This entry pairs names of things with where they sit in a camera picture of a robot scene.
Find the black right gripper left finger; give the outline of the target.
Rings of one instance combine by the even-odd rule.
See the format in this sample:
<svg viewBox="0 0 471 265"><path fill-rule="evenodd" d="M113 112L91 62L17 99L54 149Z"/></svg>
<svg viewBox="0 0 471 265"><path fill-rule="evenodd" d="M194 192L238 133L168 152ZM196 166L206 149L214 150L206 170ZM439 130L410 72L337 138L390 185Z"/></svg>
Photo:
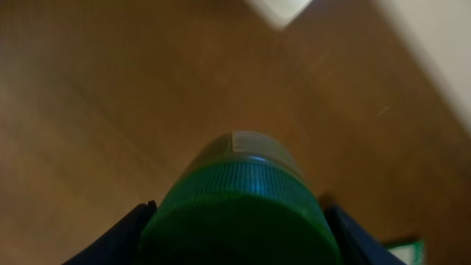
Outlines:
<svg viewBox="0 0 471 265"><path fill-rule="evenodd" d="M157 212L155 201L141 203L65 265L132 264L141 233Z"/></svg>

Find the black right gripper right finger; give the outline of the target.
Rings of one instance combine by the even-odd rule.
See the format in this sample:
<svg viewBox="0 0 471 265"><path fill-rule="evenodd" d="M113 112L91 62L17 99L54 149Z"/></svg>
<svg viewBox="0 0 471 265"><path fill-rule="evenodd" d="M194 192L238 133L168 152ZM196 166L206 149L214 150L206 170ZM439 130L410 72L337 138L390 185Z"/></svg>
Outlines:
<svg viewBox="0 0 471 265"><path fill-rule="evenodd" d="M324 213L346 265L405 265L339 206L332 205Z"/></svg>

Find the green 3M gloves packet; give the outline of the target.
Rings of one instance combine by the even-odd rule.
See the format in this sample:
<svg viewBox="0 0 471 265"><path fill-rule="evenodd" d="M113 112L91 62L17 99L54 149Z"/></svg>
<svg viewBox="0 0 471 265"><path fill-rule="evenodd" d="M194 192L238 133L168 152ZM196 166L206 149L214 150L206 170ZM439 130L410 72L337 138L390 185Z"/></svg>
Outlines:
<svg viewBox="0 0 471 265"><path fill-rule="evenodd" d="M423 240L387 244L386 249L406 265L425 265L425 244Z"/></svg>

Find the green lid jar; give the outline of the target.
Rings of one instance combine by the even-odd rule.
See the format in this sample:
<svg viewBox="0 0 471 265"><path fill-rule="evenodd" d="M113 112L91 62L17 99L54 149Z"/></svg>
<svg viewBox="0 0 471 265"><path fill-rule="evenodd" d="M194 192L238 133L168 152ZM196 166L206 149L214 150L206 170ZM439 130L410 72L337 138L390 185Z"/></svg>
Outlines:
<svg viewBox="0 0 471 265"><path fill-rule="evenodd" d="M316 197L273 138L209 143L144 228L137 264L341 264Z"/></svg>

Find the white barcode scanner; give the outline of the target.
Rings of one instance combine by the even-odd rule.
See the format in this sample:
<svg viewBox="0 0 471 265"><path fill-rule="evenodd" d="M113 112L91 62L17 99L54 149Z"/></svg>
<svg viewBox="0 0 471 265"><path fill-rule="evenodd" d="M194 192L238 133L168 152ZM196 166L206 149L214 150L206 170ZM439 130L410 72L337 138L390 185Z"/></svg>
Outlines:
<svg viewBox="0 0 471 265"><path fill-rule="evenodd" d="M282 30L294 21L312 0L245 0L271 28Z"/></svg>

